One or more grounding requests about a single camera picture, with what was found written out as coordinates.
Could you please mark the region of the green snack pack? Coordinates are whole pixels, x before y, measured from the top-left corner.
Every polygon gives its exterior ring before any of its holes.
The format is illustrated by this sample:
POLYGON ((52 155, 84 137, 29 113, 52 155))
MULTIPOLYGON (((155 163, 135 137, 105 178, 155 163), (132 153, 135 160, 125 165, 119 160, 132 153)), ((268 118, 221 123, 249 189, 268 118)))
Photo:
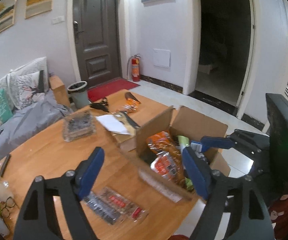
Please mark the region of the green snack pack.
POLYGON ((180 147, 180 153, 182 154, 184 149, 187 147, 190 147, 190 140, 188 137, 185 137, 183 135, 178 135, 178 143, 180 147))

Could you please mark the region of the orange chicken snack packet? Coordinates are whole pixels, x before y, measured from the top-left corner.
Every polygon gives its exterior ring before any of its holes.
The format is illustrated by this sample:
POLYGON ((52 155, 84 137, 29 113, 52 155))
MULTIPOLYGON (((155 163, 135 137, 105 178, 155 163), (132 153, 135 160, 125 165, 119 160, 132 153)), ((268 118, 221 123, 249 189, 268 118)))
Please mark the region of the orange chicken snack packet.
POLYGON ((169 153, 172 158, 181 160, 180 150, 168 131, 161 131, 146 139, 148 148, 156 155, 169 153))

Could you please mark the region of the red clear snack packet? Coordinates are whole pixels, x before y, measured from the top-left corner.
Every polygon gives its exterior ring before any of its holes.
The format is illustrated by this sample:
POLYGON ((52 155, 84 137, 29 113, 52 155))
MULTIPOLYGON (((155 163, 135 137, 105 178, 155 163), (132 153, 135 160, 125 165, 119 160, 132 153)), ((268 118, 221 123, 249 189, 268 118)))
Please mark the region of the red clear snack packet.
POLYGON ((148 215, 147 210, 110 187, 104 187, 99 193, 99 198, 133 222, 141 222, 148 215))

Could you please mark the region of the silver orange snack packet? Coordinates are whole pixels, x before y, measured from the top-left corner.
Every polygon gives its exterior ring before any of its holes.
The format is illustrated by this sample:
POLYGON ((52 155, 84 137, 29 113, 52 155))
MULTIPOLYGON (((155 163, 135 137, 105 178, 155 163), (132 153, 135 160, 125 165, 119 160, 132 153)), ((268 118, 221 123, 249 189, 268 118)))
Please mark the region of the silver orange snack packet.
POLYGON ((168 181, 172 181, 177 184, 182 181, 177 165, 173 161, 172 157, 168 154, 158 155, 151 163, 151 170, 168 181))

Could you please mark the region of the dark blue snack packet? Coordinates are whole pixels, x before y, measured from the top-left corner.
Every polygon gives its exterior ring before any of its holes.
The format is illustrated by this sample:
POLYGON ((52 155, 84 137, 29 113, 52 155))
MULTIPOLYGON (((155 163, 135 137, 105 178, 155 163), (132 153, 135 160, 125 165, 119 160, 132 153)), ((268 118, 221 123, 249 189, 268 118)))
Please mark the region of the dark blue snack packet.
POLYGON ((110 204, 101 200, 94 192, 84 197, 86 205, 107 224, 115 225, 124 221, 124 216, 110 204))

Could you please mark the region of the brown eyeglasses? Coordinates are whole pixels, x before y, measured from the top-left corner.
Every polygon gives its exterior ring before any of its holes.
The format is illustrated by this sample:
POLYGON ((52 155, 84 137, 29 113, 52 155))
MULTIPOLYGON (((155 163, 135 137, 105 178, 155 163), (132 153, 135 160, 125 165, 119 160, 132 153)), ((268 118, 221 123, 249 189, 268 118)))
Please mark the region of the brown eyeglasses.
POLYGON ((19 208, 13 197, 8 197, 5 202, 0 202, 0 217, 9 218, 14 208, 19 208))

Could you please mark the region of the tissue box with paper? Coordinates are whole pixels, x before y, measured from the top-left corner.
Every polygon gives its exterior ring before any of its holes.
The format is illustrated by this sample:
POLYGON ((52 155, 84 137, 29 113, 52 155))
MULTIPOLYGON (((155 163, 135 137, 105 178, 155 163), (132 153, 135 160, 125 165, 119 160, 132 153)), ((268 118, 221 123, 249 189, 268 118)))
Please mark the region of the tissue box with paper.
POLYGON ((136 135, 140 126, 126 112, 96 116, 96 120, 121 144, 136 135))

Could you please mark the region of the orange snack packet far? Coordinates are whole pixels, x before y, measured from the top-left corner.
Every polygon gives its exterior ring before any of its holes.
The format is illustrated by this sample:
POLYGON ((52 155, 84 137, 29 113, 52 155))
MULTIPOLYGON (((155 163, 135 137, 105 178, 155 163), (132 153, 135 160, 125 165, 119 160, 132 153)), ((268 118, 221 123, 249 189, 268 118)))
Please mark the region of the orange snack packet far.
POLYGON ((119 111, 124 113, 136 112, 138 110, 139 105, 141 104, 139 100, 130 92, 126 92, 124 96, 126 99, 126 103, 119 111))

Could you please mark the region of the glass ashtray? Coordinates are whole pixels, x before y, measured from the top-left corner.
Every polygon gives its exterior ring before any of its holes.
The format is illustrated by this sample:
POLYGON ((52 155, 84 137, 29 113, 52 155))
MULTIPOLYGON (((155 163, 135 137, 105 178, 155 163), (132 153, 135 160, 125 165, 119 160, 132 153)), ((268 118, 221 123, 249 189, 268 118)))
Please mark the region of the glass ashtray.
POLYGON ((90 110, 75 112, 64 118, 62 137, 70 142, 96 133, 94 116, 90 110))

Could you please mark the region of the black scissors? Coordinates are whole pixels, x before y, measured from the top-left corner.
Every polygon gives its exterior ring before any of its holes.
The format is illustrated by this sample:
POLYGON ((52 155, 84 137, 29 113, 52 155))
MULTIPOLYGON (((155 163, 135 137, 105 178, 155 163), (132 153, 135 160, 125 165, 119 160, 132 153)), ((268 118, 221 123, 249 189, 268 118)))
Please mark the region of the black scissors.
POLYGON ((104 111, 105 113, 109 113, 109 103, 106 97, 102 98, 100 102, 90 103, 90 108, 104 111))

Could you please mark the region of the red door mat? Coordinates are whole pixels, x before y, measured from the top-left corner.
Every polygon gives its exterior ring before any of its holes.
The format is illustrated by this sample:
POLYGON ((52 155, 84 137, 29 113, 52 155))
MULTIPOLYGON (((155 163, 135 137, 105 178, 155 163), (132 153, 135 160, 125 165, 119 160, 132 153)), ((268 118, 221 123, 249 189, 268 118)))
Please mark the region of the red door mat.
POLYGON ((95 102, 120 90, 130 90, 138 86, 139 84, 136 82, 131 82, 126 79, 115 79, 88 89, 87 95, 91 102, 95 102))

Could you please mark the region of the white tree pattern pillow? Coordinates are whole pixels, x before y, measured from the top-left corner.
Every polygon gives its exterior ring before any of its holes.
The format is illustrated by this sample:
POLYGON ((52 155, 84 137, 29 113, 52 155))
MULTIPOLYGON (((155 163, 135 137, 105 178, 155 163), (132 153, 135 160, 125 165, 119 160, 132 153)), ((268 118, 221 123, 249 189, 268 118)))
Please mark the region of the white tree pattern pillow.
POLYGON ((16 78, 20 109, 43 100, 45 97, 43 78, 43 70, 16 78))

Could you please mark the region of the grey trash bin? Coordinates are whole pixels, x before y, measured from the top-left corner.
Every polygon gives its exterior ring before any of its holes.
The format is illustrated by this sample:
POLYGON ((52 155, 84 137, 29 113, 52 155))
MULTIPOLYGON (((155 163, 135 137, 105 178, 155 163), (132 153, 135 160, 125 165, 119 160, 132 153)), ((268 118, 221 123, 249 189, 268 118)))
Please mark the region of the grey trash bin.
POLYGON ((69 85, 67 92, 71 96, 77 109, 81 109, 90 103, 88 99, 86 81, 79 81, 69 85))

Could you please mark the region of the dark brown door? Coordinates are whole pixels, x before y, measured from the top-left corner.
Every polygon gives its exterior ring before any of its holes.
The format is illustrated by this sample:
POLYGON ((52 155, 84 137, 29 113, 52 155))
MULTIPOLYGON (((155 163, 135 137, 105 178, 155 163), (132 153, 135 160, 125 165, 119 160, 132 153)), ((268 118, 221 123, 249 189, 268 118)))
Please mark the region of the dark brown door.
POLYGON ((88 88, 121 77, 117 0, 73 0, 80 77, 88 88))

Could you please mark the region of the white wall panel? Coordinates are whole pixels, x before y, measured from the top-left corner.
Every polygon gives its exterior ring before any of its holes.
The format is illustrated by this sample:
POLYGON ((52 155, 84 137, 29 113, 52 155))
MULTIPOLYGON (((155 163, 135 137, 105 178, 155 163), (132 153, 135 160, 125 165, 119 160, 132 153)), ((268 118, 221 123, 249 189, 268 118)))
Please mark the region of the white wall panel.
POLYGON ((162 68, 170 68, 171 52, 169 50, 153 49, 153 65, 162 68))

